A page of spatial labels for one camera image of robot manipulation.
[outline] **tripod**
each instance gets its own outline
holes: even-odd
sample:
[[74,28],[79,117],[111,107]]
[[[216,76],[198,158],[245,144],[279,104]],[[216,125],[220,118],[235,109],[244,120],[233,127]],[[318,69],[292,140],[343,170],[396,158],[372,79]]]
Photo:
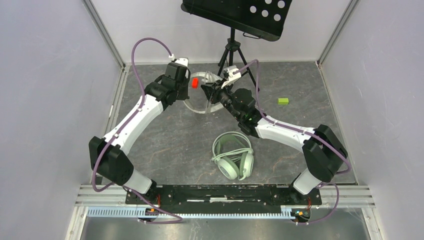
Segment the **tripod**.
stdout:
[[[229,66],[233,65],[233,58],[234,58],[234,52],[235,51],[238,51],[238,54],[240,55],[241,60],[243,61],[244,65],[248,64],[248,62],[245,59],[245,56],[243,56],[242,50],[240,49],[241,43],[234,39],[235,36],[236,36],[236,30],[234,28],[231,28],[230,36],[229,36],[229,38],[227,38],[228,43],[227,43],[227,45],[225,45],[225,51],[222,54],[221,60],[218,63],[218,66],[219,66],[218,76],[220,76],[221,73],[223,72],[223,68],[224,68],[225,61],[227,59],[228,54],[229,54],[228,65]],[[253,82],[253,85],[256,87],[255,78],[253,77],[252,71],[249,67],[246,68],[246,71],[243,72],[243,74],[241,74],[241,76],[243,77],[247,73],[249,73],[249,76],[250,76],[250,78]]]

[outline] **gray floor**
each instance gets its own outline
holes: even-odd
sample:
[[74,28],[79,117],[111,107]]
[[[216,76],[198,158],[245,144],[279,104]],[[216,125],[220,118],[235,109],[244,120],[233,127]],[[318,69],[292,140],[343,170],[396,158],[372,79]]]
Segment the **gray floor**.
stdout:
[[[321,218],[328,210],[312,211]],[[327,220],[296,226],[282,219],[185,219],[184,223],[144,225],[131,218],[89,217],[82,240],[369,240],[360,209],[338,209]]]
[[[137,66],[145,84],[163,74],[165,69],[166,65]],[[215,63],[191,64],[189,69],[192,73],[218,72]],[[314,62],[261,63],[259,83],[259,100],[265,113],[278,120],[305,127],[325,124],[340,137],[326,88]],[[254,90],[248,75],[234,84],[233,89],[237,88]],[[140,88],[131,70],[118,121],[124,118],[139,98]],[[278,98],[289,98],[290,103],[278,105]],[[158,184],[236,183],[237,180],[225,178],[210,161],[214,139],[228,131],[240,132],[237,122],[225,109],[213,114],[197,114],[178,101],[147,127],[134,143],[128,157],[138,171]],[[289,184],[306,168],[300,152],[271,140],[249,139],[255,157],[253,172],[251,177],[241,183]],[[335,181],[354,183],[354,174],[338,175]]]

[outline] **small block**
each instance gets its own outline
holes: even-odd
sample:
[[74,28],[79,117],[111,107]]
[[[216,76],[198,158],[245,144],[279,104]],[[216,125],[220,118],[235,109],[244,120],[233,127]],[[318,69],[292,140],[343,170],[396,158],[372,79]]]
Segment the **small block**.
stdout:
[[278,104],[279,105],[287,105],[287,104],[289,104],[289,99],[288,98],[279,98]]
[[191,82],[191,87],[197,89],[199,85],[199,79],[197,77],[193,78],[193,82]]

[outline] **green headphones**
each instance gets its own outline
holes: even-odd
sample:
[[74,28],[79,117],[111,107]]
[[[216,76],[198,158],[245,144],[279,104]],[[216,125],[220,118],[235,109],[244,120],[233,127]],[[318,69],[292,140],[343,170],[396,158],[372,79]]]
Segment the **green headphones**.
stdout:
[[[248,147],[238,138],[245,140]],[[227,142],[236,142],[242,148],[221,153],[222,146]],[[251,142],[245,135],[236,131],[229,131],[219,135],[215,141],[213,141],[212,153],[213,157],[211,160],[218,165],[221,173],[228,179],[234,180],[238,177],[238,180],[241,181],[252,174],[254,160],[253,149]]]

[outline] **white cable connector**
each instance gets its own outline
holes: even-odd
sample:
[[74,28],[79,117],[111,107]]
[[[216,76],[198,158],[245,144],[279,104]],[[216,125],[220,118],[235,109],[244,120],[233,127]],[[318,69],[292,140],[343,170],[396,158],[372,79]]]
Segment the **white cable connector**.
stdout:
[[229,66],[224,69],[224,71],[228,73],[228,78],[227,78],[227,81],[225,81],[222,84],[221,89],[223,89],[225,86],[235,83],[237,80],[239,80],[242,77],[242,74],[240,72],[234,73],[234,72],[237,72],[238,70],[239,69],[236,66]]

